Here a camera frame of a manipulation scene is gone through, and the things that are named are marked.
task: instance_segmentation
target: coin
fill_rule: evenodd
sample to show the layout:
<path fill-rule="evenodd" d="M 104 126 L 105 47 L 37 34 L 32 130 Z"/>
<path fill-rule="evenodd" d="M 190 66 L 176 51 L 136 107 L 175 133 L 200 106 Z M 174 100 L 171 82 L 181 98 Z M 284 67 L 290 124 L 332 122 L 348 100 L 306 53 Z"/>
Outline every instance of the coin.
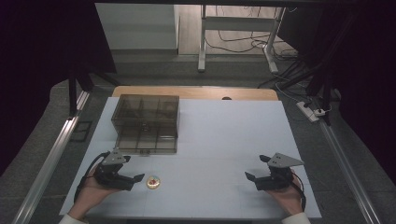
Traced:
<path fill-rule="evenodd" d="M 148 181 L 146 182 L 149 189 L 156 189 L 160 186 L 161 180 L 156 175 L 151 175 L 148 177 Z"/>

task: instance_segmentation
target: white table surface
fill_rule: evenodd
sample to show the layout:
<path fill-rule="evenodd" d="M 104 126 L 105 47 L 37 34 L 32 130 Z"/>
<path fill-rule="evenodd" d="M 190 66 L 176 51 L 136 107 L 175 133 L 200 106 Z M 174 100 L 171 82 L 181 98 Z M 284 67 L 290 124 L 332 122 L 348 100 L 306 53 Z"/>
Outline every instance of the white table surface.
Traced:
<path fill-rule="evenodd" d="M 73 204 L 79 180 L 93 159 L 115 146 L 111 116 L 119 98 L 109 97 L 76 179 L 60 211 Z M 259 155 L 276 152 L 300 159 L 280 101 L 180 100 L 177 154 L 133 155 L 120 175 L 145 174 L 131 191 L 107 197 L 89 216 L 118 218 L 267 219 L 285 216 L 264 191 L 257 191 L 245 172 L 268 176 Z M 303 180 L 308 217 L 321 217 L 303 166 L 293 167 Z M 162 183 L 148 189 L 146 180 Z"/>

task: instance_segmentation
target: metal rail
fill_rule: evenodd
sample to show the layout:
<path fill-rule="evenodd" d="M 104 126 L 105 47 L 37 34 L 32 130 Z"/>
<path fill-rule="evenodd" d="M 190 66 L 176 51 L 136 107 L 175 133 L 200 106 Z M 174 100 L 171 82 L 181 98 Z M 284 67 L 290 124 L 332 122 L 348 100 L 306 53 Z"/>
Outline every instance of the metal rail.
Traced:
<path fill-rule="evenodd" d="M 334 132 L 332 127 L 328 126 L 324 120 L 320 121 L 320 128 L 322 129 L 325 137 L 327 138 L 334 157 L 336 158 L 338 165 L 341 167 L 341 171 L 344 173 L 346 182 L 348 183 L 350 189 L 355 195 L 356 201 L 361 209 L 361 212 L 369 224 L 380 224 L 382 223 L 379 216 L 376 214 L 374 206 L 368 197 L 363 185 L 356 176 L 352 166 L 350 165 L 347 155 L 344 153 L 343 148 Z"/>
<path fill-rule="evenodd" d="M 30 218 L 32 217 L 37 205 L 41 199 L 41 196 L 44 193 L 48 183 L 50 182 L 50 178 L 52 177 L 53 171 L 58 164 L 59 159 L 64 153 L 64 148 L 67 145 L 67 142 L 76 127 L 76 124 L 79 120 L 79 116 L 81 114 L 81 110 L 84 107 L 87 99 L 89 97 L 89 93 L 83 91 L 77 100 L 77 114 L 70 120 L 67 120 L 64 124 L 58 138 L 56 139 L 52 149 L 49 152 L 48 157 L 44 161 L 43 166 L 41 167 L 40 172 L 35 178 L 35 182 L 32 187 L 30 187 L 29 192 L 27 193 L 20 210 L 17 215 L 14 217 L 12 221 L 13 224 L 22 224 L 29 223 Z"/>

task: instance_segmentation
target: sleeve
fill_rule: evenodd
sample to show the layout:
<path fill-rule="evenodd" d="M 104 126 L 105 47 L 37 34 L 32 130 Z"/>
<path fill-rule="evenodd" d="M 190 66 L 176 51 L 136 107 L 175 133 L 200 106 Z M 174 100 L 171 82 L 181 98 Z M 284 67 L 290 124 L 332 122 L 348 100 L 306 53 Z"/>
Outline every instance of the sleeve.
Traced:
<path fill-rule="evenodd" d="M 88 222 L 78 221 L 66 214 L 59 224 L 88 224 Z"/>
<path fill-rule="evenodd" d="M 282 223 L 283 224 L 310 224 L 311 222 L 309 221 L 308 217 L 306 216 L 306 213 L 299 213 L 297 215 L 283 219 Z"/>

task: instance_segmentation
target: black wall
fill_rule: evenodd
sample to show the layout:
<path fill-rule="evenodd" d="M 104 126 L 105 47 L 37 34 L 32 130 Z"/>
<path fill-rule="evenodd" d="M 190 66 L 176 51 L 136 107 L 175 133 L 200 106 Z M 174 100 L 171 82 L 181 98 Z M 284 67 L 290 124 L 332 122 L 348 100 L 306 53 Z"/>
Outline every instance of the black wall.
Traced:
<path fill-rule="evenodd" d="M 334 87 L 343 118 L 396 184 L 396 15 L 370 2 L 336 55 Z"/>
<path fill-rule="evenodd" d="M 68 79 L 76 67 L 84 70 L 83 64 L 102 72 L 116 70 L 94 3 L 0 4 L 2 174 L 41 118 L 53 85 Z"/>

